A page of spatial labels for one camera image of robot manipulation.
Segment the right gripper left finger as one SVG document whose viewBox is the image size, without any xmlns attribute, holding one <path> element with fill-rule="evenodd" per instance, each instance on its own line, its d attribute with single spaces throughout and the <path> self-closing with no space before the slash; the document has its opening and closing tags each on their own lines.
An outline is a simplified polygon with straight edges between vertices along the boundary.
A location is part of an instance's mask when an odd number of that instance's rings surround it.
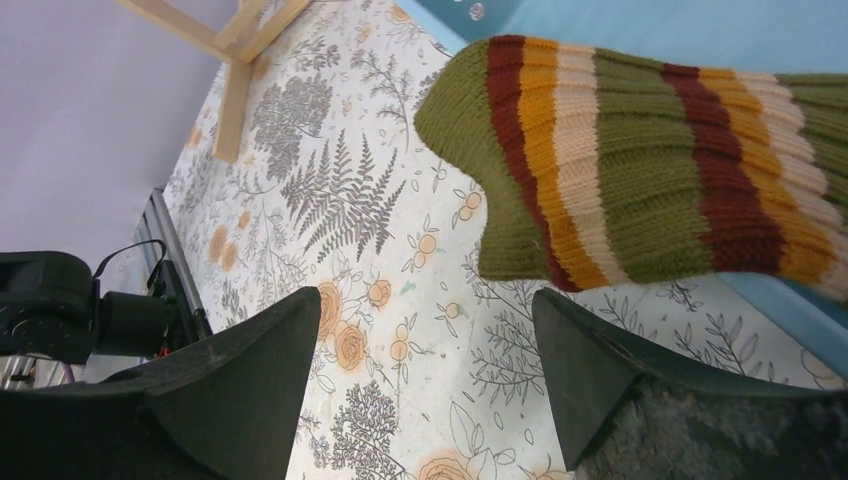
<svg viewBox="0 0 848 480">
<path fill-rule="evenodd" d="M 1 394 L 5 479 L 282 479 L 317 342 L 304 287 L 99 383 Z"/>
</svg>

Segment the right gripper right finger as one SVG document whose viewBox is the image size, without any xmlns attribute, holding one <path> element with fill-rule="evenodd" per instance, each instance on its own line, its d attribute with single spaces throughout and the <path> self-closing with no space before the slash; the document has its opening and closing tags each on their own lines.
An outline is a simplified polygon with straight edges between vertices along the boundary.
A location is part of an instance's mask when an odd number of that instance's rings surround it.
<svg viewBox="0 0 848 480">
<path fill-rule="evenodd" d="M 551 289 L 532 318 L 563 461 L 579 479 L 843 479 L 847 394 L 674 353 Z"/>
</svg>

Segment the olive orange sock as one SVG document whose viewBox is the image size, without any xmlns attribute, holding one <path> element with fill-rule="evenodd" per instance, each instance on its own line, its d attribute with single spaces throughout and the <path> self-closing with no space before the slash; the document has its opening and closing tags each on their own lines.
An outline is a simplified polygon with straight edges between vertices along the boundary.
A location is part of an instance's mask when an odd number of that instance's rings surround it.
<svg viewBox="0 0 848 480">
<path fill-rule="evenodd" d="M 478 269 L 580 292 L 719 272 L 847 299 L 847 78 L 537 37 L 459 51 L 414 119 L 483 189 Z"/>
</svg>

